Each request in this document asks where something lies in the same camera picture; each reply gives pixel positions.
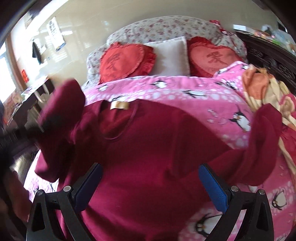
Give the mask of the dark red fleece garment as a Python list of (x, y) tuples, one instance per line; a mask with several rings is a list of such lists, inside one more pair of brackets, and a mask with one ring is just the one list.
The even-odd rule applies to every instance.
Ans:
[(85, 105), (76, 80), (57, 88), (40, 123), (55, 124), (39, 140), (36, 174), (59, 189), (73, 185), (94, 163), (102, 180), (82, 220), (96, 240), (177, 240), (208, 197), (198, 177), (207, 163), (229, 184), (263, 183), (274, 169), (281, 114), (256, 111), (249, 144), (233, 149), (187, 112), (137, 99), (128, 109), (102, 100)]

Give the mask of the dark wooden desk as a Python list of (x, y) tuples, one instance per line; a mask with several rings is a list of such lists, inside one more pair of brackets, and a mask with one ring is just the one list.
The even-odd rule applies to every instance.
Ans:
[(24, 126), (28, 122), (30, 111), (35, 109), (39, 114), (54, 90), (55, 86), (49, 77), (37, 79), (21, 94), (23, 100), (16, 106), (9, 125)]

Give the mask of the pink penguin blanket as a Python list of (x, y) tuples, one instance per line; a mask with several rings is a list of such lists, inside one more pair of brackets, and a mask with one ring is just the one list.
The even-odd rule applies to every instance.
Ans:
[[(105, 100), (111, 109), (126, 110), (137, 99), (159, 102), (187, 112), (229, 147), (242, 149), (249, 144), (251, 123), (257, 111), (252, 111), (243, 94), (245, 66), (248, 65), (235, 62), (212, 78), (141, 76), (116, 80), (83, 92), (85, 105)], [(274, 169), (263, 183), (228, 184), (237, 185), (243, 191), (264, 189), (273, 217), (274, 240), (285, 240), (295, 224), (295, 186), (279, 140), (280, 137)], [(40, 156), (41, 149), (33, 163), (35, 173)], [(208, 200), (185, 222), (177, 240), (204, 240), (221, 218), (222, 212), (214, 208), (207, 192), (206, 195)]]

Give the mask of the left red heart pillow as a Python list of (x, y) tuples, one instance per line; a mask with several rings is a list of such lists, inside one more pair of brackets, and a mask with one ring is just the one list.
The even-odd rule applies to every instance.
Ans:
[(156, 58), (152, 47), (115, 42), (100, 58), (99, 83), (147, 76), (152, 72)]

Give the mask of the red heart pillow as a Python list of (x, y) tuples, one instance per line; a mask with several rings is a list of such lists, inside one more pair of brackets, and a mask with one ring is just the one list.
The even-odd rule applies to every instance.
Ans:
[(220, 69), (242, 61), (236, 52), (226, 46), (216, 46), (202, 37), (187, 41), (191, 76), (211, 78)]
[(147, 76), (152, 72), (156, 58), (152, 47), (115, 42), (100, 58), (99, 83)]

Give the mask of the orange floral blanket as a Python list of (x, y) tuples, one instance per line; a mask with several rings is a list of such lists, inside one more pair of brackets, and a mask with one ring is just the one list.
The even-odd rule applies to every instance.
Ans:
[(279, 147), (295, 177), (295, 95), (264, 68), (245, 66), (242, 74), (243, 94), (252, 111), (271, 104), (282, 116), (283, 129)]

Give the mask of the dark wooden headboard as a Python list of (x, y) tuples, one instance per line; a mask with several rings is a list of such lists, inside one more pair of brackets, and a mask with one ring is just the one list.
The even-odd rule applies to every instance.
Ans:
[(290, 92), (295, 94), (295, 56), (260, 37), (243, 31), (235, 33), (246, 45), (248, 62), (256, 67), (265, 68), (277, 80), (283, 81)]

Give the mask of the floral bed sheet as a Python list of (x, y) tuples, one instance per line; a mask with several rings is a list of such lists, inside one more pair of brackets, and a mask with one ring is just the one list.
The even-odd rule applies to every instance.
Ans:
[(86, 60), (87, 81), (82, 89), (88, 89), (99, 84), (100, 58), (114, 42), (145, 44), (155, 41), (164, 41), (177, 37), (203, 37), (217, 46), (226, 46), (247, 61), (247, 49), (236, 34), (224, 30), (219, 23), (206, 21), (191, 16), (161, 16), (141, 20), (127, 25), (112, 33), (105, 44), (91, 52)]

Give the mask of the right red heart pillow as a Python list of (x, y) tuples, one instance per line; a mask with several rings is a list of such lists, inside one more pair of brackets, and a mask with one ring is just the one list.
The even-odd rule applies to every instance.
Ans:
[(187, 41), (191, 76), (211, 78), (220, 69), (242, 61), (236, 52), (226, 46), (216, 46), (202, 37)]

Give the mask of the white square pillow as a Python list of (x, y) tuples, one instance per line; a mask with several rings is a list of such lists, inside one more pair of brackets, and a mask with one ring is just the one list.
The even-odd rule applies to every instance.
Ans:
[(145, 43), (152, 47), (156, 62), (149, 75), (157, 76), (190, 76), (188, 48), (185, 36)]

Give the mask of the window with wooden frame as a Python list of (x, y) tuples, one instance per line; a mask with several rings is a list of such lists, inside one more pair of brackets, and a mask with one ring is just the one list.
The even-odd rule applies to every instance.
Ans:
[(0, 99), (4, 103), (16, 90), (10, 66), (6, 55), (6, 44), (3, 43), (0, 52)]

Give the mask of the wall calendar poster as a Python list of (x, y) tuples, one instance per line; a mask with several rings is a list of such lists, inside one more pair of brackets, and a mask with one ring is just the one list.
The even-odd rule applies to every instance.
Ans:
[(66, 42), (55, 17), (53, 17), (48, 22), (47, 31), (55, 51), (58, 52), (61, 48), (65, 46)]

